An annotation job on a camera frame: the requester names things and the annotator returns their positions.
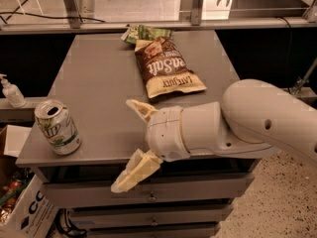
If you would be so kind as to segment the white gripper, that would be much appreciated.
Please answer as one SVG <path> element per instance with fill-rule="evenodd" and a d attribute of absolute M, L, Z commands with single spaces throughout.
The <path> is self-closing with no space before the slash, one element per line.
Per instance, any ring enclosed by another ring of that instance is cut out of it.
<path fill-rule="evenodd" d="M 146 141 L 152 151 L 138 149 L 111 185 L 115 193 L 127 192 L 140 181 L 154 174 L 162 161 L 174 162 L 190 157 L 181 135 L 180 106 L 162 108 L 159 111 L 151 104 L 128 99 L 126 104 L 147 125 Z"/>

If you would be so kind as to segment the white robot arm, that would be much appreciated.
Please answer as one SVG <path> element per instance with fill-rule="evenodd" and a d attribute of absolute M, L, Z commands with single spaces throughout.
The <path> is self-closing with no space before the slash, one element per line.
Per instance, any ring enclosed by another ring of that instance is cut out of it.
<path fill-rule="evenodd" d="M 256 79 L 231 84 L 219 102 L 156 109 L 129 99 L 147 124 L 149 150 L 137 150 L 111 185 L 126 192 L 163 162 L 214 155 L 260 159 L 277 147 L 317 164 L 317 110 L 286 91 Z"/>

